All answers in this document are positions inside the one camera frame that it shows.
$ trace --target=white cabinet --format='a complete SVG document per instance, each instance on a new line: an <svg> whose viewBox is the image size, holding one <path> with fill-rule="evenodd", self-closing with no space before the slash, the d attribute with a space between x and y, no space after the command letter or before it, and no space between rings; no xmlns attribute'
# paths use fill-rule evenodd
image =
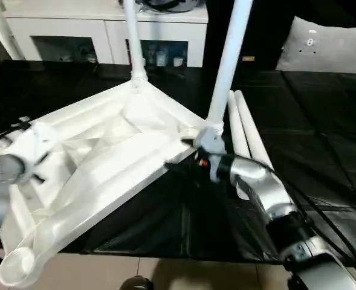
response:
<svg viewBox="0 0 356 290"><path fill-rule="evenodd" d="M27 60L114 63L103 20L8 18L7 22Z"/></svg>
<svg viewBox="0 0 356 290"><path fill-rule="evenodd" d="M137 27L146 64L202 66L206 24L144 21L138 22ZM129 64L125 21L106 21L106 29L114 62Z"/></svg>
<svg viewBox="0 0 356 290"><path fill-rule="evenodd" d="M23 0L4 12L27 60L129 64L125 14L117 0ZM202 66L203 4L185 13L137 13L145 64Z"/></svg>

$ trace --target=robotic arm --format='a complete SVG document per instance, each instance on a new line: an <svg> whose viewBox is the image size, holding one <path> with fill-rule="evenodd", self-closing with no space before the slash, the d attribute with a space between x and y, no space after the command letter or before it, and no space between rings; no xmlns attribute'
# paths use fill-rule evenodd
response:
<svg viewBox="0 0 356 290"><path fill-rule="evenodd" d="M0 155L0 227L10 206L10 186L30 178L42 181L34 173L34 168L45 159L55 140L49 127L41 124L32 126L27 121L6 134L11 131L16 138Z"/></svg>
<svg viewBox="0 0 356 290"><path fill-rule="evenodd" d="M186 142L198 149L198 164L209 170L213 182L229 180L259 210L285 269L292 273L290 290L356 290L356 281L305 222L272 171L248 158L226 155L222 138L211 129Z"/></svg>

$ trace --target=black tablecloth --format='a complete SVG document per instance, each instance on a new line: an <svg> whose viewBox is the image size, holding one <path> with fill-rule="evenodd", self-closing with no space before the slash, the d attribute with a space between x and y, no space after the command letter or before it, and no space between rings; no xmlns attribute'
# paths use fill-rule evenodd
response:
<svg viewBox="0 0 356 290"><path fill-rule="evenodd" d="M156 87L206 118L216 71L154 69L148 75ZM0 131L20 116L40 117L129 78L127 66L4 62ZM233 89L243 91L274 168L313 198L356 247L356 75L237 72ZM230 150L227 116L224 139ZM238 199L227 184L209 184L188 165L167 172L65 251L278 262L250 202Z"/></svg>

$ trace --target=white stand base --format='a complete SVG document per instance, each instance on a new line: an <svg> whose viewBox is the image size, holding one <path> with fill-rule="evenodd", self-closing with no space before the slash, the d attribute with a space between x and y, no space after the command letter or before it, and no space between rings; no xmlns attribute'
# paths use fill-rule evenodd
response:
<svg viewBox="0 0 356 290"><path fill-rule="evenodd" d="M33 284L45 263L193 150L205 121L157 88L131 82L38 120L57 145L30 179L11 187L11 211L1 228L5 259L0 281Z"/></svg>

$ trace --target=white pole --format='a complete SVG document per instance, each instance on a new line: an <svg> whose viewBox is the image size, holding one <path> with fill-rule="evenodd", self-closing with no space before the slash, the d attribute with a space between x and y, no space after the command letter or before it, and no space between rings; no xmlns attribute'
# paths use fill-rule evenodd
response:
<svg viewBox="0 0 356 290"><path fill-rule="evenodd" d="M138 86L140 82L147 80L147 73L143 65L143 53L137 33L137 21L135 0L124 0L125 19L128 28L129 51L132 62L132 82Z"/></svg>
<svg viewBox="0 0 356 290"><path fill-rule="evenodd" d="M268 153L262 142L260 133L257 130L256 124L254 123L253 117L250 114L250 110L246 104L244 95L242 95L241 91L236 91L235 98L239 116L242 121L242 126L244 127L246 139L250 148L251 157L269 165L273 169L272 162L269 159Z"/></svg>
<svg viewBox="0 0 356 290"><path fill-rule="evenodd" d="M236 70L253 0L235 0L228 26L225 47L214 87L207 120L218 134L223 132L227 96Z"/></svg>
<svg viewBox="0 0 356 290"><path fill-rule="evenodd" d="M250 158L249 146L246 141L244 127L242 126L233 91L229 92L227 106L234 152L237 155Z"/></svg>

